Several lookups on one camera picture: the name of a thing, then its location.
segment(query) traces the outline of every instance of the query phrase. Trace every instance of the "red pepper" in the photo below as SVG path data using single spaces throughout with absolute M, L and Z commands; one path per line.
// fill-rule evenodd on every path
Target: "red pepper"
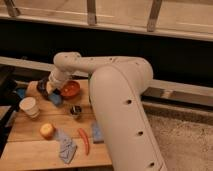
M 90 146 L 89 146 L 89 139 L 88 139 L 87 133 L 82 128 L 78 129 L 78 133 L 79 133 L 80 137 L 84 141 L 85 154 L 88 155 L 89 154 L 89 148 L 90 148 Z

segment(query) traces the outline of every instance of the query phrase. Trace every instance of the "wooden countertop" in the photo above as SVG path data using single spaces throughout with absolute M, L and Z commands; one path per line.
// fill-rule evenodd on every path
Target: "wooden countertop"
M 56 168 L 74 168 L 111 165 L 105 144 L 93 144 L 91 123 L 95 121 L 89 104 L 88 81 L 78 81 L 81 93 L 72 100 L 64 101 L 59 108 L 44 100 L 36 90 L 37 82 L 31 82 L 26 95 L 35 97 L 41 111 L 37 120 L 32 121 L 19 111 L 0 160 L 1 170 L 42 170 Z M 69 116 L 71 106 L 82 106 L 82 117 L 76 121 Z M 59 155 L 59 143 L 55 140 L 44 140 L 39 134 L 43 123 L 51 122 L 56 128 L 64 130 L 77 143 L 78 148 L 70 164 L 64 164 Z M 77 129 L 83 128 L 90 140 L 91 150 L 85 155 L 84 144 Z

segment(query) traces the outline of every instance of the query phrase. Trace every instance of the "small bowl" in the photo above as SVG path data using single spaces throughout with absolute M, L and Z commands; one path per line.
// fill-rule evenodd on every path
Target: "small bowl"
M 61 89 L 61 96 L 65 99 L 75 97 L 80 92 L 80 84 L 77 81 L 69 81 Z

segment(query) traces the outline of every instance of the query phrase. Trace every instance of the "paper cup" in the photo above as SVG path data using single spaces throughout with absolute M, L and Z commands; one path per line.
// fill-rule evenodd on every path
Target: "paper cup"
M 36 104 L 36 99 L 33 97 L 26 97 L 20 103 L 19 107 L 30 118 L 36 118 L 39 115 L 39 108 Z

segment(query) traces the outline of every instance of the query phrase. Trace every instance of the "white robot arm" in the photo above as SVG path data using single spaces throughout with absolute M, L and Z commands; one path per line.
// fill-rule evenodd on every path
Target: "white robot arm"
M 91 104 L 115 171 L 167 171 L 140 101 L 153 78 L 137 57 L 86 57 L 59 53 L 50 84 L 60 88 L 76 70 L 92 73 Z

